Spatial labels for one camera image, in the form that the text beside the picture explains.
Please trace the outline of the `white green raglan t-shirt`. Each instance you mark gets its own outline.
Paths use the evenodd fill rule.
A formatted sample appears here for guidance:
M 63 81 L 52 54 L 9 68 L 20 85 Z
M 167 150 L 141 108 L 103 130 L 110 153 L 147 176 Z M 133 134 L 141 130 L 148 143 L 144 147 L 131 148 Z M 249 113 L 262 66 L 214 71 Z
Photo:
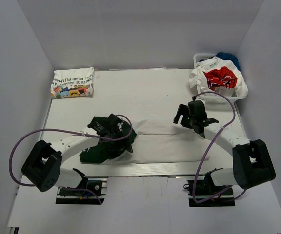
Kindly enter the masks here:
M 134 120 L 133 152 L 106 153 L 95 146 L 80 153 L 84 164 L 148 164 L 200 161 L 209 140 L 193 130 L 164 120 Z

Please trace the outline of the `white red print t-shirt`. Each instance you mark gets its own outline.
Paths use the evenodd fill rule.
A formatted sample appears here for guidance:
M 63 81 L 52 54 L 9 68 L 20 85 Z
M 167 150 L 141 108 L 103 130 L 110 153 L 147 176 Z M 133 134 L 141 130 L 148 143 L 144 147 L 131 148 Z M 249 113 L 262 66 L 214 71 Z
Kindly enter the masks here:
M 241 71 L 230 60 L 214 56 L 198 62 L 189 75 L 190 88 L 214 91 L 226 97 L 246 97 L 248 88 Z

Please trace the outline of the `blue t-shirt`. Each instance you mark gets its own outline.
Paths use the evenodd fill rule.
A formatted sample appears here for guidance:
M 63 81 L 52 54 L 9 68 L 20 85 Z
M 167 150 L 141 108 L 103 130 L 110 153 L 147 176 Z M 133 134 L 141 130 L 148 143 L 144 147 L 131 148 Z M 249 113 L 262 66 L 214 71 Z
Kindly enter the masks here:
M 238 61 L 237 57 L 234 56 L 233 54 L 225 53 L 225 52 L 219 52 L 215 56 L 220 58 L 220 59 L 222 59 L 222 60 L 230 60 L 230 61 L 232 61 L 233 64 L 237 67 L 237 69 L 239 71 L 241 71 L 241 67 L 240 67 L 239 61 Z

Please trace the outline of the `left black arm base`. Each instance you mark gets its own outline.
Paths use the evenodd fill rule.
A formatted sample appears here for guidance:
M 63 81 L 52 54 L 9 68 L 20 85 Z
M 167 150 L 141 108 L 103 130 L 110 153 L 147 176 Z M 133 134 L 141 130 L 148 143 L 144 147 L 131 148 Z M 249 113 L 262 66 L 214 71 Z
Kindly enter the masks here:
M 101 205 L 107 192 L 106 178 L 89 179 L 84 190 L 71 191 L 58 188 L 56 204 L 64 205 Z

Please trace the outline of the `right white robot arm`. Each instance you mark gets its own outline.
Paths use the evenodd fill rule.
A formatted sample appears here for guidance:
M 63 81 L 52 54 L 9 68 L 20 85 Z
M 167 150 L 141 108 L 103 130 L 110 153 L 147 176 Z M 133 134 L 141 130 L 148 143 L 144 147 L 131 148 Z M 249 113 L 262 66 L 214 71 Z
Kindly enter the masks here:
M 214 195 L 223 187 L 233 185 L 246 190 L 275 179 L 276 172 L 265 142 L 243 138 L 218 120 L 208 118 L 202 101 L 180 104 L 173 123 L 213 141 L 232 157 L 231 168 L 213 169 L 205 174 L 204 187 L 208 193 Z

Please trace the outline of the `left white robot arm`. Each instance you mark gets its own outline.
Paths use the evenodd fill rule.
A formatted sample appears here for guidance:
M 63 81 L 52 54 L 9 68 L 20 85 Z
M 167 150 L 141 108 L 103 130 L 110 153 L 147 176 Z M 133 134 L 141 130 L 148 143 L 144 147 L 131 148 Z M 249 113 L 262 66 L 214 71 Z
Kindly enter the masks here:
M 131 122 L 122 115 L 93 117 L 80 132 L 54 143 L 38 141 L 24 162 L 22 173 L 41 192 L 53 186 L 71 188 L 81 195 L 87 190 L 87 177 L 78 169 L 64 169 L 62 164 L 79 154 L 80 161 L 102 164 L 107 160 L 132 152 L 137 134 Z

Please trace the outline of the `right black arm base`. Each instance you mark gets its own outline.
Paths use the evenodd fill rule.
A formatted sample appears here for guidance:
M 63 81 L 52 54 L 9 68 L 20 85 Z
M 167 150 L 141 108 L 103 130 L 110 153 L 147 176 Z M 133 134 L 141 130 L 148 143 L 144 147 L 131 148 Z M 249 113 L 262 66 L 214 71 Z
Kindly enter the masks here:
M 197 200 L 202 200 L 205 198 L 208 198 L 211 195 L 214 195 L 215 193 L 220 192 L 221 190 L 224 190 L 228 188 L 228 186 L 215 186 L 214 183 L 210 180 L 210 173 L 217 171 L 217 169 L 214 169 L 212 171 L 207 172 L 204 176 L 199 175 L 198 180 L 196 182 L 196 188 L 195 188 L 195 197 Z M 224 193 L 215 196 L 214 198 L 211 198 L 210 200 L 207 200 L 203 203 L 196 203 L 193 200 L 193 184 L 194 179 L 187 180 L 187 183 L 184 184 L 183 189 L 188 192 L 188 201 L 189 201 L 189 207 L 233 207 L 235 206 L 234 202 L 234 193 L 233 189 L 229 187 L 228 190 L 226 190 Z

